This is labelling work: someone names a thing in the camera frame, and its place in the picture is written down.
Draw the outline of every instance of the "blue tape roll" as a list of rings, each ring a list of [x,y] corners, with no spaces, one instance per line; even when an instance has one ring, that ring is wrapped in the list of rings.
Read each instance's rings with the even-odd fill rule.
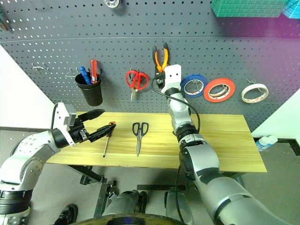
[[[202,84],[202,87],[196,92],[188,92],[186,90],[186,85],[192,81],[198,81]],[[207,84],[208,84],[208,81],[205,78],[205,76],[200,75],[200,74],[193,74],[193,75],[190,75],[190,76],[187,76],[186,78],[184,78],[181,81],[180,86],[181,86],[181,91],[183,91],[185,93],[186,97],[196,98],[196,97],[203,95],[204,88]]]

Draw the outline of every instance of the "blue screwdriver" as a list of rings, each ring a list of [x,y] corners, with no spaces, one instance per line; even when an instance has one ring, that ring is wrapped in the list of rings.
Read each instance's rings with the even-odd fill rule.
[[[92,82],[90,81],[90,78],[88,76],[88,73],[86,72],[85,68],[84,67],[79,67],[79,71],[81,72],[82,74],[82,77],[84,78],[86,84],[92,84]]]

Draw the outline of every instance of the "table leg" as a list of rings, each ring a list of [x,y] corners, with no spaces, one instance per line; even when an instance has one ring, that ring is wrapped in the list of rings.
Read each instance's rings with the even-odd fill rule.
[[[245,172],[223,172],[222,175],[226,177],[231,177],[232,179],[235,179],[239,184],[241,184],[243,187],[244,182],[242,180],[242,175],[244,175]]]
[[[116,187],[117,181],[114,180],[112,184],[107,183],[107,179],[105,178],[103,183],[101,184],[95,212],[94,212],[94,218],[99,218],[103,214],[107,198],[109,197],[111,199],[111,195],[113,194],[113,189]]]
[[[154,185],[149,185],[149,184],[138,184],[136,186],[136,190],[140,191],[168,191],[170,188],[175,187],[175,185],[161,185],[161,184],[154,184]],[[177,186],[178,190],[185,191],[186,186],[185,185],[178,185]]]
[[[98,175],[92,171],[93,166],[83,166],[83,165],[68,165],[69,168],[75,170],[76,172],[82,174],[80,183],[83,185],[90,184],[92,182],[103,182],[104,176]]]

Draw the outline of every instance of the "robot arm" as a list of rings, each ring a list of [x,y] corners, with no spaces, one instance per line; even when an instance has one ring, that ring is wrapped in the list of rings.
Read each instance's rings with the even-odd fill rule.
[[[162,93],[184,100],[180,93],[181,66],[165,67]],[[213,148],[197,132],[188,106],[168,98],[172,126],[180,147],[180,165],[193,180],[211,219],[224,225],[287,225],[255,199],[235,180],[219,172],[219,160]]]
[[[91,142],[105,136],[114,125],[106,125],[89,134],[83,122],[101,115],[93,110],[76,118],[72,105],[58,103],[54,108],[52,128],[23,139],[0,168],[0,225],[26,224],[31,194],[46,161],[61,148]]]

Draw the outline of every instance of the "screwdriver handle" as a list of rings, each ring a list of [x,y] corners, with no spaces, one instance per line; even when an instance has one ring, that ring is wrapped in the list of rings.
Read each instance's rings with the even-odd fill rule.
[[[116,124],[116,122],[110,121],[108,125],[112,125],[112,124]],[[114,130],[114,128],[109,131],[109,133],[106,135],[106,137],[111,137],[113,135],[113,130]]]

